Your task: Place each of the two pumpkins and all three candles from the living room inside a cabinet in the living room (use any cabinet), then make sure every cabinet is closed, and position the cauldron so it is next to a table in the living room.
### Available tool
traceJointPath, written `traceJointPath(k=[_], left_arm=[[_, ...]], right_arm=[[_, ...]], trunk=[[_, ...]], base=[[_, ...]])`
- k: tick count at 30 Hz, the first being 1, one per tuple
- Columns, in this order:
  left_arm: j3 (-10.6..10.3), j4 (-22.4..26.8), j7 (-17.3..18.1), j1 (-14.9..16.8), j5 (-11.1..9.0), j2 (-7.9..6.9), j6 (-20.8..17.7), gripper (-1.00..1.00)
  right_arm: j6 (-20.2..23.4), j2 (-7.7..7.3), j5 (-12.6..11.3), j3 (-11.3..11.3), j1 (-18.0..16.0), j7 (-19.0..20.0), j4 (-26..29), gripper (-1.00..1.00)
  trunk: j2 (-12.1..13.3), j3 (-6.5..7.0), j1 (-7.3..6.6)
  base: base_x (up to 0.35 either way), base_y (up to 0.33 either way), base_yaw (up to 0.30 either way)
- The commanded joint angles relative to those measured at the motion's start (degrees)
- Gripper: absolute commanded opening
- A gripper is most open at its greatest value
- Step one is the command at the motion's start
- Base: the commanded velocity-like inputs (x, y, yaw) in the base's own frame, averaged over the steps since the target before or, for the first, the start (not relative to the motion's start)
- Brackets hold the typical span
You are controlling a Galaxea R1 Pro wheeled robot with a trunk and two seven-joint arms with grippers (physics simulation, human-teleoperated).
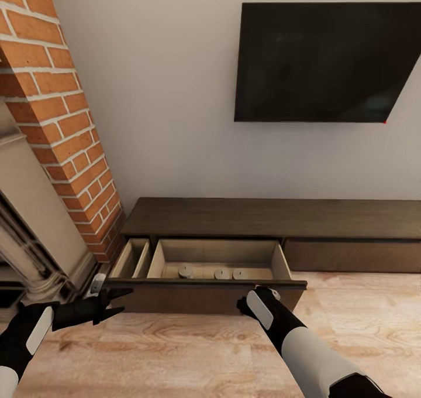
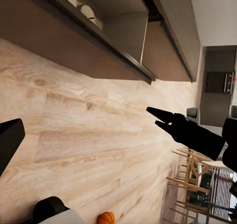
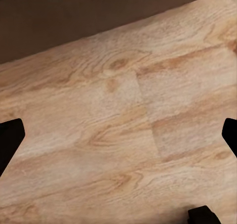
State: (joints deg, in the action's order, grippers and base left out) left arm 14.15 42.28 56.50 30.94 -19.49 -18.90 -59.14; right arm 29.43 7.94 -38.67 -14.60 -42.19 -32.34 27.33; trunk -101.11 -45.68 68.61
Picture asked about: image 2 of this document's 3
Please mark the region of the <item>pumpkin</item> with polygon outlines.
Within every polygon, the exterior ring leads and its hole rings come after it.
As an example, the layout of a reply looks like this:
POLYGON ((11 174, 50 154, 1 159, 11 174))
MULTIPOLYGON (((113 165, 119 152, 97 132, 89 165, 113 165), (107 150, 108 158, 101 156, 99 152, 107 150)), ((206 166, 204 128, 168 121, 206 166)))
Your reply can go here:
POLYGON ((97 224, 115 224, 115 215, 112 212, 104 212, 100 215, 97 224))

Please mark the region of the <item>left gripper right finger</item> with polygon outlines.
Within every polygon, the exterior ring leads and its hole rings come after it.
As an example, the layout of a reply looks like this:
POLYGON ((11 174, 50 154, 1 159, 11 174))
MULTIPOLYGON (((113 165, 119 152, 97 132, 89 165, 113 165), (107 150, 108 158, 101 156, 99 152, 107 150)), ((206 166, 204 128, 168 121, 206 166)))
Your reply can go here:
POLYGON ((237 157, 237 119, 227 118, 225 120, 221 136, 237 157))

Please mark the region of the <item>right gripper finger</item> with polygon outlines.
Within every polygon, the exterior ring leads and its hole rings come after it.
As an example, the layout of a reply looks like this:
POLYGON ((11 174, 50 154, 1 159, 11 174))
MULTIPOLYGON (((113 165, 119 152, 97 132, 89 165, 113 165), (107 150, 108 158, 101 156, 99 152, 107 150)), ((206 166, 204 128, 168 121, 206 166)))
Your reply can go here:
POLYGON ((156 121, 155 124, 157 124, 159 127, 161 127, 163 130, 165 130, 166 132, 169 133, 169 128, 170 128, 170 125, 168 124, 165 124, 164 122, 160 122, 160 121, 156 121))
POLYGON ((170 125, 177 116, 177 113, 173 114, 172 112, 156 109, 153 107, 148 107, 146 110, 168 125, 170 125))

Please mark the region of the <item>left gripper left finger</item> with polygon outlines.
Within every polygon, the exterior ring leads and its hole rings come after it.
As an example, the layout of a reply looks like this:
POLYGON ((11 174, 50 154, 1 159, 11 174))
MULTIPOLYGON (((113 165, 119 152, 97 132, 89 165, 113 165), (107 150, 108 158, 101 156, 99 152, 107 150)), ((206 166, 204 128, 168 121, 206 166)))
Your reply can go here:
POLYGON ((25 137, 20 118, 0 124, 0 177, 25 137))

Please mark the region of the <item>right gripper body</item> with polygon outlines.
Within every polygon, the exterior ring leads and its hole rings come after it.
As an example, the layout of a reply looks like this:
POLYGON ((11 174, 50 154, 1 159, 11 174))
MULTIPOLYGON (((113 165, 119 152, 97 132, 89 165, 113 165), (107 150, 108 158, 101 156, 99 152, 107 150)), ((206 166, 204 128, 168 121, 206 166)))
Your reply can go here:
POLYGON ((169 133, 173 139, 200 154, 200 146, 202 145, 206 135, 210 132, 203 127, 188 122, 185 115, 178 113, 174 121, 170 124, 169 133))

